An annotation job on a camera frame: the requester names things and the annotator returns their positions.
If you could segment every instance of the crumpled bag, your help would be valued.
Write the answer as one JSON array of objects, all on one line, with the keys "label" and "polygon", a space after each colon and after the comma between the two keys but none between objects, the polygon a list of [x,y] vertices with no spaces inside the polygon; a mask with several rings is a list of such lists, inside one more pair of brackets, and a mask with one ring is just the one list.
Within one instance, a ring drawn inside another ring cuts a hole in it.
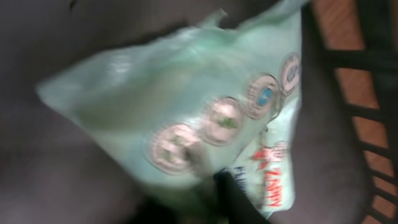
[{"label": "crumpled bag", "polygon": [[267,217],[294,200],[303,2],[283,0],[235,30],[217,27],[226,14],[216,12],[150,44],[90,57],[37,93],[160,202],[211,213],[213,174],[228,170]]}]

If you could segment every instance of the black object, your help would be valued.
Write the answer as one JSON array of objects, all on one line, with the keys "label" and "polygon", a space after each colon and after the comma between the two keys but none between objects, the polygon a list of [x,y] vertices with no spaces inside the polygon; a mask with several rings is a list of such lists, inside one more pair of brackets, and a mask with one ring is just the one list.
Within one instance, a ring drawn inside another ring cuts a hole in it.
[{"label": "black object", "polygon": [[[136,217],[133,223],[146,222],[136,213],[141,211],[138,205],[147,200],[132,179],[76,126],[45,107],[37,99],[34,85],[102,49],[146,43],[194,24],[221,7],[230,14],[223,26],[235,27],[273,3],[1,1],[1,223],[124,223],[129,217]],[[397,179],[370,170],[362,152],[391,159],[397,176],[397,84],[392,74],[396,56],[388,31],[391,14],[387,3],[359,2],[367,52],[327,50],[310,6],[303,10],[303,107],[292,151],[297,196],[290,210],[271,216],[272,223],[359,224],[367,214],[383,223],[398,221],[397,212],[390,220],[371,208],[375,194],[397,205],[397,197],[375,188],[372,175],[394,185]],[[333,76],[334,67],[372,70],[380,111],[347,106]],[[388,152],[358,142],[351,115],[383,122]],[[145,208],[146,212],[140,213],[149,218],[161,215],[158,211],[164,209],[152,203]],[[175,221],[172,215],[164,217],[166,223]],[[231,216],[232,222],[239,219]]]}]

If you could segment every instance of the snack package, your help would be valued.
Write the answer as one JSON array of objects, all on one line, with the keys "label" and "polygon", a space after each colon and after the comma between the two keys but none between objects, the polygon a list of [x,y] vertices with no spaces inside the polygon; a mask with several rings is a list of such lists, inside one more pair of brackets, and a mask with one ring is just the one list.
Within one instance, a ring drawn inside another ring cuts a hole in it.
[{"label": "snack package", "polygon": [[[217,27],[226,14],[216,12],[147,45],[94,55],[37,92],[149,195],[181,212],[211,213],[214,173],[237,162],[254,139],[269,147],[289,141],[289,134],[267,138],[264,130],[284,106],[299,102],[303,2],[283,0],[234,30]],[[290,133],[293,121],[286,125]],[[290,180],[290,161],[284,163]],[[291,182],[283,185],[293,191]],[[282,203],[280,209],[291,204]]]}]

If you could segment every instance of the light green packaging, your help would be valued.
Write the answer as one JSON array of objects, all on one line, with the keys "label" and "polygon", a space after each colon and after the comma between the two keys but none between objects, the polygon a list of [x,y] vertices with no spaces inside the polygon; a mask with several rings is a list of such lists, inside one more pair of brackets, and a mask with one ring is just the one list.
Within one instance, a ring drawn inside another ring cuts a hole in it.
[{"label": "light green packaging", "polygon": [[283,0],[236,30],[217,27],[225,16],[217,12],[148,45],[90,57],[41,83],[38,94],[148,194],[207,212],[213,174],[300,98],[303,2]]}]

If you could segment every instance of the circular badge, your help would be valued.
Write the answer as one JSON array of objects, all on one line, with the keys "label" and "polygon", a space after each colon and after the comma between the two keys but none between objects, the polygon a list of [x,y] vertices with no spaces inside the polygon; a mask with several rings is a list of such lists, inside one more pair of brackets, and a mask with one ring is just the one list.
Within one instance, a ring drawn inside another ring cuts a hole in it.
[{"label": "circular badge", "polygon": [[290,55],[282,67],[282,87],[284,95],[291,94],[300,82],[301,66],[297,54]]},{"label": "circular badge", "polygon": [[232,140],[241,130],[243,113],[237,100],[225,97],[213,102],[203,124],[205,141],[220,146]]},{"label": "circular badge", "polygon": [[152,162],[169,174],[182,174],[192,169],[203,145],[195,130],[186,124],[176,124],[156,135]]},{"label": "circular badge", "polygon": [[261,119],[269,111],[275,95],[278,91],[278,83],[271,75],[262,75],[254,80],[248,88],[248,108],[246,113],[252,119]]}]

